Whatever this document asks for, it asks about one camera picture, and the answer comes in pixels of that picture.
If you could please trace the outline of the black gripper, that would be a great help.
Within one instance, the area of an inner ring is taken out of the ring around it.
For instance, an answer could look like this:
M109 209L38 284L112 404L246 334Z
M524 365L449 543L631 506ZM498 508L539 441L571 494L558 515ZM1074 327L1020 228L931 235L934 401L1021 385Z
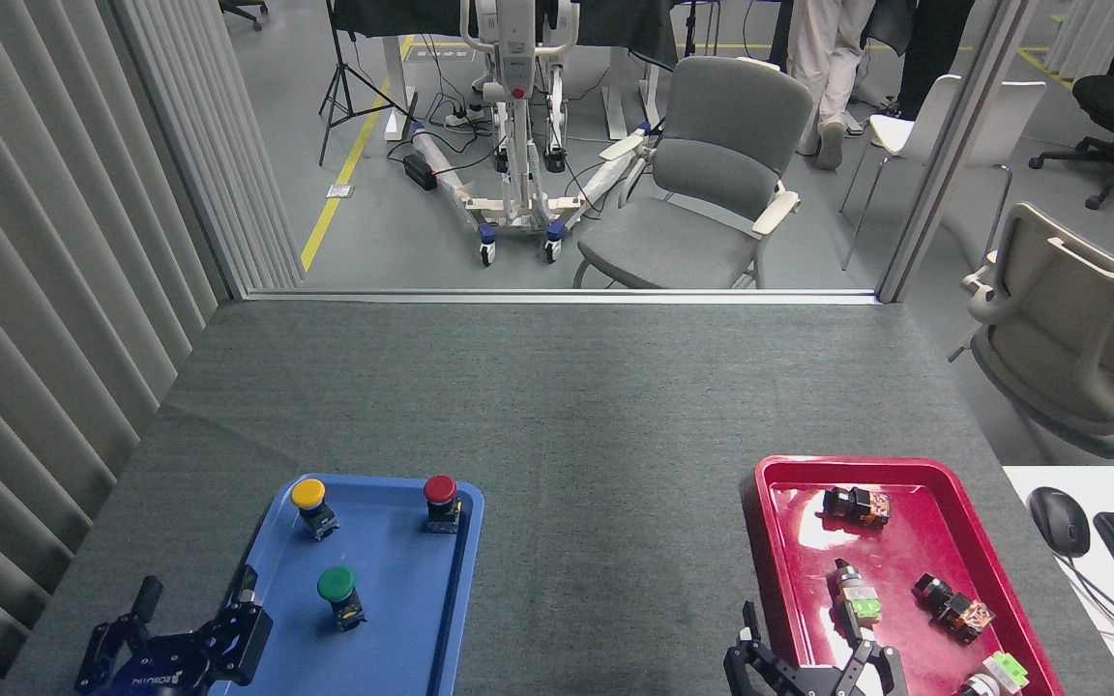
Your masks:
M883 695L906 695L900 651L878 643L874 630L859 623L852 607L837 607L833 617L852 648L846 664L839 669L822 665L792 668L762 639L755 604L744 602L744 626L723 660L731 695L765 695L750 682L750 670L759 675L771 695L864 695L859 679L866 668L874 670Z
M120 695L207 695L214 682L251 684L273 629L255 591L257 578L252 565L242 565L219 611L197 634L152 638L163 585L158 577L143 577L129 611L94 626L75 692L94 695L118 675Z

